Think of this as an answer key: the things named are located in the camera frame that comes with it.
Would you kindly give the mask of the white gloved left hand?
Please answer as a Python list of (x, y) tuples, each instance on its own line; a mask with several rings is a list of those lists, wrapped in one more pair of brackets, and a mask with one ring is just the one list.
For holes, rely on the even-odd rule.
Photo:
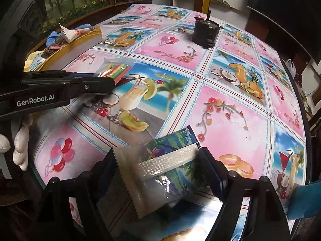
[(9, 135), (13, 140), (13, 163), (22, 171), (28, 169), (28, 143), (29, 143), (29, 127), (33, 124), (31, 114), (26, 114), (21, 119), (9, 122), (1, 121), (1, 153), (7, 153), (11, 148)]

